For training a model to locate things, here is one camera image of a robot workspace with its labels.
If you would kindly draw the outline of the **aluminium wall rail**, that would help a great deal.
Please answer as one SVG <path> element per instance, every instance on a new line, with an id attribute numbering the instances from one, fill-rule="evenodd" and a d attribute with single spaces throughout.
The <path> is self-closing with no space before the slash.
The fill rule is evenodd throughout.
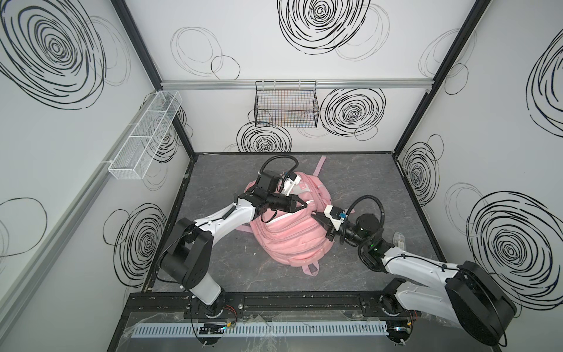
<path id="1" fill-rule="evenodd" d="M 161 83 L 171 90 L 221 89 L 431 89 L 432 79 L 236 79 L 170 80 Z"/>

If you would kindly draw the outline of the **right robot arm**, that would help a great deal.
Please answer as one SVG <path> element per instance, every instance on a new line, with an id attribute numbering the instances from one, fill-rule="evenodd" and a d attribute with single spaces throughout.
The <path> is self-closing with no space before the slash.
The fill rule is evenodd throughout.
<path id="1" fill-rule="evenodd" d="M 383 290 L 380 305 L 387 315 L 426 312 L 463 328 L 475 340 L 498 346 L 517 308 L 480 265 L 444 263 L 407 252 L 383 239 L 384 221 L 364 214 L 356 223 L 339 208 L 312 212 L 330 241 L 350 244 L 360 261 L 394 279 Z"/>

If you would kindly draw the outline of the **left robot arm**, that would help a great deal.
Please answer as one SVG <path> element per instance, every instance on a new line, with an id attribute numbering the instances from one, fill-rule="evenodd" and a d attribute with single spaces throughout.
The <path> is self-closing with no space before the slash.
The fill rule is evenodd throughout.
<path id="1" fill-rule="evenodd" d="M 307 203 L 293 193 L 301 181 L 295 172 L 280 176 L 262 171 L 254 185 L 236 195 L 231 205 L 196 221 L 177 221 L 156 260 L 158 268 L 197 299 L 205 315 L 221 315 L 224 289 L 208 273 L 213 245 L 267 210 L 293 214 L 305 209 Z"/>

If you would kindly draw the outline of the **clear acrylic wall shelf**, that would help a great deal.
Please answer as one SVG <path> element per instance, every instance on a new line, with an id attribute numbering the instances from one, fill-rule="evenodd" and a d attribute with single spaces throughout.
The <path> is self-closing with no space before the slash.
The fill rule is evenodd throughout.
<path id="1" fill-rule="evenodd" d="M 177 90 L 159 90 L 148 95 L 139 119 L 108 167 L 112 176 L 117 180 L 142 180 L 146 176 L 182 101 Z"/>

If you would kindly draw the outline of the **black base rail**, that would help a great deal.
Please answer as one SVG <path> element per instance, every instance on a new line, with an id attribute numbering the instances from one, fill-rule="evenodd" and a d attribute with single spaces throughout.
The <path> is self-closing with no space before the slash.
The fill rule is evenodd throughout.
<path id="1" fill-rule="evenodd" d="M 124 313 L 180 312 L 195 318 L 243 318 L 255 312 L 358 311 L 368 318 L 408 316 L 409 308 L 383 291 L 226 292 L 211 306 L 190 293 L 133 293 Z"/>

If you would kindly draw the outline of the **pink student backpack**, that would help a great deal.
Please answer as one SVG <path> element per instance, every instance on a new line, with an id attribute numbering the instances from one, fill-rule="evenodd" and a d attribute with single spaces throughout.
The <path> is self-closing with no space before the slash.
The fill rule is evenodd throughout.
<path id="1" fill-rule="evenodd" d="M 294 214 L 267 211 L 265 221 L 257 218 L 237 228 L 238 231 L 253 234 L 260 246 L 278 263 L 301 268 L 303 273 L 311 277 L 319 274 L 319 260 L 333 246 L 325 237 L 326 230 L 312 218 L 313 212 L 322 213 L 331 205 L 331 195 L 319 179 L 325 160 L 323 155 L 310 175 L 297 173 L 301 180 L 291 193 L 307 203 L 305 209 Z"/>

